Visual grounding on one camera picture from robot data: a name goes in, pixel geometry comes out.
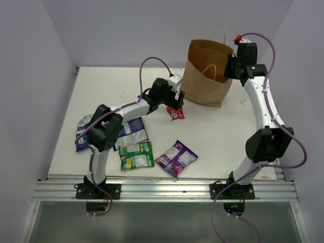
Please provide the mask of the small red snack packet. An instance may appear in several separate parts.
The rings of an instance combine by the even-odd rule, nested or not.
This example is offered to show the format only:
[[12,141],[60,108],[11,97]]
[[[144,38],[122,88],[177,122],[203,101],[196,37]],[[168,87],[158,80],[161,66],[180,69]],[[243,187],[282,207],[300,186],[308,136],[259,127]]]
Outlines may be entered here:
[[179,109],[173,109],[171,107],[167,107],[166,110],[172,120],[185,119],[182,107],[180,107]]

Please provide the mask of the brown paper bag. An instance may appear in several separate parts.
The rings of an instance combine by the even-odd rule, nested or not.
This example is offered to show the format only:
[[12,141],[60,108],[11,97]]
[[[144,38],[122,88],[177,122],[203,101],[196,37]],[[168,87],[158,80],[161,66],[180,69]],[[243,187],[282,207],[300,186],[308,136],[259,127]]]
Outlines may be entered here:
[[232,79],[224,76],[228,57],[233,49],[225,44],[227,25],[223,42],[209,39],[191,41],[180,90],[185,99],[201,105],[220,108],[232,85]]

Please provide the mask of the purple snack bag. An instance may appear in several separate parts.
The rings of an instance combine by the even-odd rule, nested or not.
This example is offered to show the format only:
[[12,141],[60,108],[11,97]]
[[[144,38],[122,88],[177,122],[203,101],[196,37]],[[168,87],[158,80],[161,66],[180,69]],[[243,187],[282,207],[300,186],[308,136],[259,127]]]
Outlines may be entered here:
[[197,154],[177,140],[165,153],[157,157],[155,162],[170,175],[177,178],[182,170],[197,159]]

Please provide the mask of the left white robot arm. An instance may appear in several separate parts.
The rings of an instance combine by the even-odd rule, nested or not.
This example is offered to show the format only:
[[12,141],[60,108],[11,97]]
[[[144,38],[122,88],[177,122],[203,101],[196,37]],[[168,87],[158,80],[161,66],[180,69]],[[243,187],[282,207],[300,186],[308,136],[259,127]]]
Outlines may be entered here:
[[138,100],[120,107],[100,105],[92,116],[85,134],[92,151],[89,171],[86,178],[90,181],[87,192],[98,199],[105,193],[102,184],[106,179],[105,169],[110,149],[118,139],[119,131],[126,122],[153,113],[160,105],[180,109],[184,102],[184,91],[177,94],[182,77],[175,74],[168,79],[157,78],[147,94]]

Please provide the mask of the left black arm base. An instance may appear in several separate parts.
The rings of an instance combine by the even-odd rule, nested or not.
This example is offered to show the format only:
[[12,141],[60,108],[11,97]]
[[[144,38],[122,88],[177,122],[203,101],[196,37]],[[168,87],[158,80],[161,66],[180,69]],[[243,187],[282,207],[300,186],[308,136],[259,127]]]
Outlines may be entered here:
[[83,183],[74,184],[76,189],[76,199],[102,199],[103,202],[86,202],[86,211],[93,217],[103,216],[108,213],[112,207],[112,201],[120,199],[122,191],[121,184],[103,182],[95,186],[87,177],[84,177]]

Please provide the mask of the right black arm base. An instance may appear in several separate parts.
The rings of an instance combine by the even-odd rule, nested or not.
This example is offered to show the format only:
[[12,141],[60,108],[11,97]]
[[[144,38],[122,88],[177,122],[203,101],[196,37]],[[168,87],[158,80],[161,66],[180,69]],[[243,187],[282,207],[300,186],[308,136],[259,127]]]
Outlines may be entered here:
[[[214,200],[215,197],[223,190],[227,184],[221,181],[216,181],[209,185],[211,199]],[[245,211],[245,201],[254,200],[255,192],[252,184],[249,185],[237,185],[235,184],[231,188],[224,191],[218,199],[220,200],[232,200],[233,202],[224,202],[224,210],[236,216],[241,216]]]

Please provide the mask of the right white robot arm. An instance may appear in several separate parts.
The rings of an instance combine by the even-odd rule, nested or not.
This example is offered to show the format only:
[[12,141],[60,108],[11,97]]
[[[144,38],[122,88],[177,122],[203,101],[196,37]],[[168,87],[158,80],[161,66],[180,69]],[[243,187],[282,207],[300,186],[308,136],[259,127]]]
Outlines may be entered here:
[[257,64],[258,50],[256,43],[247,39],[235,41],[236,51],[228,56],[224,71],[226,78],[238,79],[250,99],[255,120],[256,132],[246,141],[246,157],[240,166],[229,175],[233,182],[226,185],[225,192],[230,198],[243,194],[243,185],[251,184],[263,165],[269,165],[281,158],[286,152],[294,132],[277,113],[267,68]]

